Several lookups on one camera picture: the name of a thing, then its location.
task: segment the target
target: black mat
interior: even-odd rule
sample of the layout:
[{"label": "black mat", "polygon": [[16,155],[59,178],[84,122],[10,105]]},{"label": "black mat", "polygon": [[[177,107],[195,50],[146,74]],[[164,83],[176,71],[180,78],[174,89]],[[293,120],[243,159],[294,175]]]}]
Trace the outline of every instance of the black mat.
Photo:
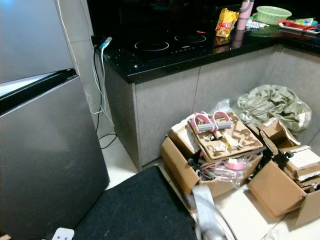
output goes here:
[{"label": "black mat", "polygon": [[105,191],[74,240],[196,240],[193,220],[157,166]]}]

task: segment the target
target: green plastic basket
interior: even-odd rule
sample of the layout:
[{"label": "green plastic basket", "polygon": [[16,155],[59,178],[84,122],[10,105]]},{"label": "green plastic basket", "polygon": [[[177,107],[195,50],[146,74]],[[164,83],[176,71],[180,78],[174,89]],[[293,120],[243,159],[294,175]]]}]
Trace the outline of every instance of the green plastic basket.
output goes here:
[{"label": "green plastic basket", "polygon": [[264,24],[278,25],[276,21],[285,20],[292,15],[288,10],[275,6],[258,6],[257,21]]}]

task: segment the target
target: refrigerator door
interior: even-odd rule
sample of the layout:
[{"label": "refrigerator door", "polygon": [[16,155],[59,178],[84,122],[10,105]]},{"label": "refrigerator door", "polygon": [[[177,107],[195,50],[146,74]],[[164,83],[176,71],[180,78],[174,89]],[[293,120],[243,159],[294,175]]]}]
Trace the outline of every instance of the refrigerator door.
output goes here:
[{"label": "refrigerator door", "polygon": [[0,131],[1,232],[74,228],[109,183],[80,77],[1,115]]},{"label": "refrigerator door", "polygon": [[0,23],[0,84],[74,67],[55,0],[1,0]]}]

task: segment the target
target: stainless steel refrigerator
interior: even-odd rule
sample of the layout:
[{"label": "stainless steel refrigerator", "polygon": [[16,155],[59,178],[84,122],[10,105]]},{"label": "stainless steel refrigerator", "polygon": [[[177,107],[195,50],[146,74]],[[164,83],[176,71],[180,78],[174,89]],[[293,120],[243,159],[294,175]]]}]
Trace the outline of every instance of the stainless steel refrigerator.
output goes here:
[{"label": "stainless steel refrigerator", "polygon": [[74,228],[109,183],[54,0],[0,0],[0,232]]}]

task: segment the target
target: snack bag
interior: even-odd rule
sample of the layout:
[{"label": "snack bag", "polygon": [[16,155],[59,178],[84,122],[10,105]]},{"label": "snack bag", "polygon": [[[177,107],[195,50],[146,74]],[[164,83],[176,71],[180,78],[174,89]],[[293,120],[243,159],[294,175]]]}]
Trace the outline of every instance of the snack bag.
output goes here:
[{"label": "snack bag", "polygon": [[239,13],[229,11],[227,8],[221,10],[219,21],[215,28],[215,35],[219,37],[229,37],[232,28],[238,20]]}]

